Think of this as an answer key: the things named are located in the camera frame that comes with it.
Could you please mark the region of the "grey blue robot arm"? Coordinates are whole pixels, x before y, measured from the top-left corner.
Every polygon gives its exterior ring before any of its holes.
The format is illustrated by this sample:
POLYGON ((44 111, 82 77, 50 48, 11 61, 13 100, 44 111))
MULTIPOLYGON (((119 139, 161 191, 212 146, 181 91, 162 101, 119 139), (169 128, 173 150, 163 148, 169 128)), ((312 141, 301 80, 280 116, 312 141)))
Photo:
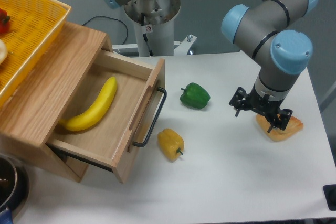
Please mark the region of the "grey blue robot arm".
MULTIPOLYGON (((104 0, 123 7, 133 21, 138 52, 144 56, 171 56, 174 18, 180 0, 104 0)), ((221 23, 223 35, 256 62, 261 70, 250 93, 238 88, 230 101, 236 112, 251 110, 263 116, 271 129, 285 130, 292 111, 280 106, 313 53, 310 39, 289 25, 307 15, 318 0, 262 0, 255 8, 243 4, 230 9, 221 23)))

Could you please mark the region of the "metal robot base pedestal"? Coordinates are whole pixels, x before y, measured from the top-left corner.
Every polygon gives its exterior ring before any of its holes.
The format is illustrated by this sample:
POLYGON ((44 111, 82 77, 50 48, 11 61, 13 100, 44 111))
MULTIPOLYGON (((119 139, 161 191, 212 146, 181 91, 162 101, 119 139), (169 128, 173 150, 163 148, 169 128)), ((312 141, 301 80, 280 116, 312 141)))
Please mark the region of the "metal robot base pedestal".
POLYGON ((197 37, 189 34, 182 41, 174 39, 174 21, 181 0, 131 0, 124 5, 132 21, 140 57, 184 56, 192 53, 197 37))

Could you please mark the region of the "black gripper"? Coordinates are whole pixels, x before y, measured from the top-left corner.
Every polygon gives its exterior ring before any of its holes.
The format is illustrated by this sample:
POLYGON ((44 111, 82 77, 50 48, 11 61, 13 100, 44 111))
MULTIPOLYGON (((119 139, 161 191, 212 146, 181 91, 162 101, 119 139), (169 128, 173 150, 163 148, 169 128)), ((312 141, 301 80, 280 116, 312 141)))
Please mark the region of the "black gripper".
POLYGON ((269 122, 267 133, 270 133, 273 128, 285 130, 292 116, 291 109, 280 108, 283 101, 283 99, 273 101, 269 94, 260 96, 254 87, 250 93, 247 93, 242 87, 238 87, 229 105, 236 110, 235 117, 239 116, 240 111, 253 111, 264 116, 269 122))

